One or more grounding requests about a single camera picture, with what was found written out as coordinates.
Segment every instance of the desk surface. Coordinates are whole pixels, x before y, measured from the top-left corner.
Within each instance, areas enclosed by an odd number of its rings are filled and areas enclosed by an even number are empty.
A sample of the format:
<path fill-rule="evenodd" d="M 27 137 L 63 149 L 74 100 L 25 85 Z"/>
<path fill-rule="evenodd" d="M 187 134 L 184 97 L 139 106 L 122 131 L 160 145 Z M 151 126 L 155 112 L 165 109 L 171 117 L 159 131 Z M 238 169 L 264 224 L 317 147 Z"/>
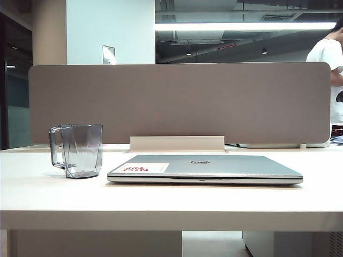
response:
<path fill-rule="evenodd" d="M 66 179 L 53 167 L 47 146 L 1 151 L 1 228 L 343 230 L 343 147 L 210 153 L 265 155 L 304 176 L 302 184 L 275 187 L 108 182 L 108 171 L 137 155 L 127 150 L 128 145 L 104 146 L 100 175 L 82 180 Z"/>

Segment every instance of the laptop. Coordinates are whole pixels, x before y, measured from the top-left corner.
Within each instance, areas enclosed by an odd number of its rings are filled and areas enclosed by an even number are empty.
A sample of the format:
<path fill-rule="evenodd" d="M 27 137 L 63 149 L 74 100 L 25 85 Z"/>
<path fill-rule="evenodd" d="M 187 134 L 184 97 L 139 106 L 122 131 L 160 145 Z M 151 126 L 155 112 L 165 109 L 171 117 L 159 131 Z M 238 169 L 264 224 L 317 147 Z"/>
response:
<path fill-rule="evenodd" d="M 117 183 L 292 185 L 300 173 L 265 156 L 137 155 L 107 174 Z"/>

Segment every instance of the desk leg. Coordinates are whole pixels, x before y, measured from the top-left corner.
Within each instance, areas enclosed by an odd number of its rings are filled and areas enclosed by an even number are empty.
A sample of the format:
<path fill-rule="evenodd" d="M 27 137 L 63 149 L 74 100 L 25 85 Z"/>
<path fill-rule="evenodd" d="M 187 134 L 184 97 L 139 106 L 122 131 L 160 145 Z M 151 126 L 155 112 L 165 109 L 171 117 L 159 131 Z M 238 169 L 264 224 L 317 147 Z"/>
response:
<path fill-rule="evenodd" d="M 17 232 L 1 230 L 0 233 L 0 257 L 17 257 Z"/>
<path fill-rule="evenodd" d="M 11 257 L 182 256 L 181 231 L 17 231 Z"/>
<path fill-rule="evenodd" d="M 343 232 L 243 232 L 253 257 L 341 256 Z"/>

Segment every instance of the clear plastic mug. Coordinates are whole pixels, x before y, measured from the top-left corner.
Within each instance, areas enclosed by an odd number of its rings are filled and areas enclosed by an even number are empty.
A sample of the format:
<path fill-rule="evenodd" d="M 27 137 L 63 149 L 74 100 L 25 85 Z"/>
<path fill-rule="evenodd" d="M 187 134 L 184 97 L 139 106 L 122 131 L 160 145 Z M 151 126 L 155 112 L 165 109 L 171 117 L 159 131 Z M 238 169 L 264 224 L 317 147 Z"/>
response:
<path fill-rule="evenodd" d="M 61 132 L 62 158 L 56 153 L 56 132 Z M 51 162 L 67 178 L 91 178 L 102 165 L 102 125 L 59 125 L 49 130 Z"/>

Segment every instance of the laptop sticker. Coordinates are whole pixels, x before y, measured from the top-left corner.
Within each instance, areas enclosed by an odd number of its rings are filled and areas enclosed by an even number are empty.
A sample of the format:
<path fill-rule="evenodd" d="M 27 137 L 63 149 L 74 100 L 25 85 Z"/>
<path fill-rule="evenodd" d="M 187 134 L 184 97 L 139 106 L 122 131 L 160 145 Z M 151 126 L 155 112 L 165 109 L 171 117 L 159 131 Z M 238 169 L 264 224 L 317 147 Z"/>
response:
<path fill-rule="evenodd" d="M 126 163 L 115 169 L 118 173 L 165 173 L 169 163 Z"/>

